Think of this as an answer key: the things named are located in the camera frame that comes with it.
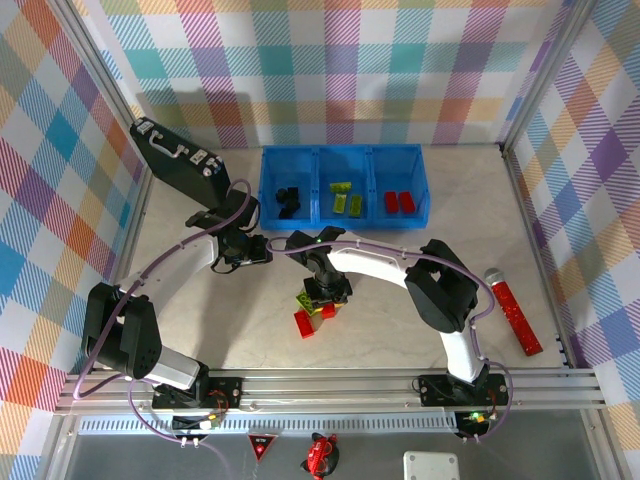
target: plaid wallpaper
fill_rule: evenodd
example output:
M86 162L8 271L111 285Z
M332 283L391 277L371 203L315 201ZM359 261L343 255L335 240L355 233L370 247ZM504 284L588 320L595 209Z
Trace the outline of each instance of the plaid wallpaper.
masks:
M45 0L0 2L0 478L32 478L142 164Z
M213 148L493 143L571 3L75 1L134 111Z
M579 361L640 478L640 0L601 0L516 148Z

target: red warning sign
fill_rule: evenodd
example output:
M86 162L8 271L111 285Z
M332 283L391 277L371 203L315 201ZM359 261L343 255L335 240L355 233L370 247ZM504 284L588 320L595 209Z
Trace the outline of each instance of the red warning sign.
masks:
M249 435L249 441L256 454L256 460L260 461L267 450L276 439L277 435Z

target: red toy block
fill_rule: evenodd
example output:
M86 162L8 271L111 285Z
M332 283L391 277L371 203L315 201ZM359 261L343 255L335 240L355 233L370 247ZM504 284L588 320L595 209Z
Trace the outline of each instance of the red toy block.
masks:
M398 197L400 198L400 206L404 213L415 213L416 205L413 203L413 198L411 197L410 192L400 192Z
M398 213L398 197L396 192L386 192L384 194L384 204L387 207L387 213Z
M298 330L302 338L311 337L314 333L313 324L311 323L311 317L305 310L298 310L293 314L298 324Z
M336 306L333 303L325 305L322 309L322 318L328 319L336 316Z

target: blue bin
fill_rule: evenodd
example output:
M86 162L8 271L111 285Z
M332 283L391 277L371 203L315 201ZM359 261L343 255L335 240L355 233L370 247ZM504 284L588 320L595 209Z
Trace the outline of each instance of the blue bin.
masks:
M351 182L344 214L333 213L335 194L329 185ZM280 188L298 187L301 208L293 218L278 218ZM411 192L413 214L388 214L384 194ZM351 195L362 196L359 218L349 217ZM327 145L265 147L259 200L264 230L348 230L424 228L429 216L429 189L420 145Z

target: green lego brick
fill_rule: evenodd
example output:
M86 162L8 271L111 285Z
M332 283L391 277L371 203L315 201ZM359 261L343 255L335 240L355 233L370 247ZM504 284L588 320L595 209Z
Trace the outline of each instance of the green lego brick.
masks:
M311 299L309 298L309 295L307 295L307 292L302 292L296 297L296 300L298 305L300 305L310 316L315 313L315 309L311 304Z
M344 193L336 193L336 199L333 202L333 213L344 213L347 206L347 196Z
M362 213L362 195L351 195L351 204L349 205L349 216L360 218Z
M331 193L347 193L351 190L351 182L330 183L329 190Z

